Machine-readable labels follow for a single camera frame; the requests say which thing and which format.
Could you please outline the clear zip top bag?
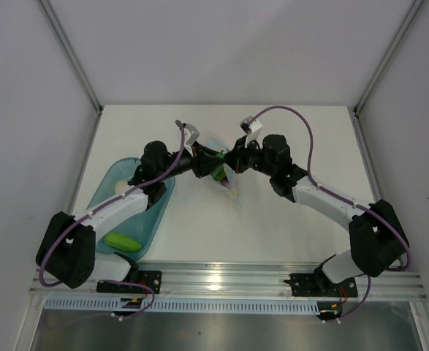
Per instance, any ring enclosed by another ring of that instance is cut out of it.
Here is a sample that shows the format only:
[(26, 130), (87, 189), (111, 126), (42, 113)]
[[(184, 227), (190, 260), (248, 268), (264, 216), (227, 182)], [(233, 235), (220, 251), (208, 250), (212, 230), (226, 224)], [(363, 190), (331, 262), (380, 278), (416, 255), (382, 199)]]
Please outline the clear zip top bag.
[[(227, 143), (212, 132), (203, 134), (201, 141), (209, 149), (215, 151), (215, 156), (217, 158), (223, 159), (227, 153), (231, 151)], [(238, 176), (232, 168), (223, 164), (211, 172), (208, 179), (213, 186), (221, 190), (228, 198), (235, 202), (239, 208), (242, 207)]]

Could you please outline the green cucumber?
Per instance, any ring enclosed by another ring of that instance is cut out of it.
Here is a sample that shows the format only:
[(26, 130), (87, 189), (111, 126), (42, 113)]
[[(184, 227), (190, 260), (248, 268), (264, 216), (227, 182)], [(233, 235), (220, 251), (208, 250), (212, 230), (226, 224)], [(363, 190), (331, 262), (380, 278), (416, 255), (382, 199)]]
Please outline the green cucumber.
[(136, 239), (115, 232), (106, 234), (104, 242), (108, 246), (125, 252), (138, 252), (142, 249), (142, 245)]

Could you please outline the green bell pepper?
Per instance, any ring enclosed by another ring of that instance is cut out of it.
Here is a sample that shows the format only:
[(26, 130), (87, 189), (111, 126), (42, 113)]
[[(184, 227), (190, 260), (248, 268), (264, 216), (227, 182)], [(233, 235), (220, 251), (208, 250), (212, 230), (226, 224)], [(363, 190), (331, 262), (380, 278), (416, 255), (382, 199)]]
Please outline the green bell pepper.
[(224, 151), (219, 151), (215, 154), (215, 158), (220, 159), (220, 160), (225, 160), (225, 152)]

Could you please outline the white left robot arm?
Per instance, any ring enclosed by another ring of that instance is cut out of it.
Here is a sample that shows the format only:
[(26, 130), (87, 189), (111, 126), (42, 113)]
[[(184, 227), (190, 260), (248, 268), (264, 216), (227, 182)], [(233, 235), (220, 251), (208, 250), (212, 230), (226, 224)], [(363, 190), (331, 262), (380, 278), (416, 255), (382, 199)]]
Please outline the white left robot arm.
[(118, 252), (98, 255), (98, 242), (156, 203), (163, 195), (164, 180), (188, 171), (203, 178), (223, 163), (217, 152), (199, 143), (171, 154), (164, 143), (150, 142), (123, 190), (81, 214), (61, 211), (51, 218), (36, 256), (40, 284), (75, 289), (94, 278), (112, 281), (122, 292), (133, 291), (139, 275), (131, 269), (130, 259)]

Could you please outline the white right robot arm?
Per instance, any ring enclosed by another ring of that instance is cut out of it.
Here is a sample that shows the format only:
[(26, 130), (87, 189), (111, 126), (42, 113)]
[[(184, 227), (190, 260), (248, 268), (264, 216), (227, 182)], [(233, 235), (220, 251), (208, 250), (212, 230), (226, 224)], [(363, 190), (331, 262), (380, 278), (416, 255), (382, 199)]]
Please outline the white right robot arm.
[(377, 277), (409, 252), (409, 242), (387, 201), (362, 205), (313, 182), (292, 161), (284, 136), (268, 135), (262, 143), (249, 144), (241, 138), (224, 159), (236, 173), (252, 169), (268, 176), (278, 196), (314, 209), (348, 232), (349, 250), (328, 258), (317, 270), (314, 286), (319, 293), (330, 295), (354, 276)]

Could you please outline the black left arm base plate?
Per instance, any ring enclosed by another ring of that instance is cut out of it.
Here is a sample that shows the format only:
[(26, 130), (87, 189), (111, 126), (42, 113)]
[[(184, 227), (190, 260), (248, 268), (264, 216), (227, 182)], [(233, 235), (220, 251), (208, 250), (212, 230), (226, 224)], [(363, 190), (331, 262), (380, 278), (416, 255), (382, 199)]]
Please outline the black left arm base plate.
[(98, 293), (113, 293), (113, 294), (143, 294), (148, 293), (141, 285), (149, 287), (158, 295), (162, 285), (161, 271), (130, 271), (127, 277), (118, 284), (113, 284), (108, 281), (101, 281), (96, 286)]

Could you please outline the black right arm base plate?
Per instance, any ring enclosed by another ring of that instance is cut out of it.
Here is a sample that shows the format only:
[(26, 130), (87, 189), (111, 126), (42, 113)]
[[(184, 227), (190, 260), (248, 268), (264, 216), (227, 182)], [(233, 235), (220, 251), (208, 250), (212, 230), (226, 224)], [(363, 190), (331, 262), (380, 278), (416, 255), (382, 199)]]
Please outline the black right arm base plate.
[(290, 286), (294, 297), (356, 298), (358, 296), (355, 278), (332, 283), (326, 276), (314, 273), (291, 273), (284, 283)]

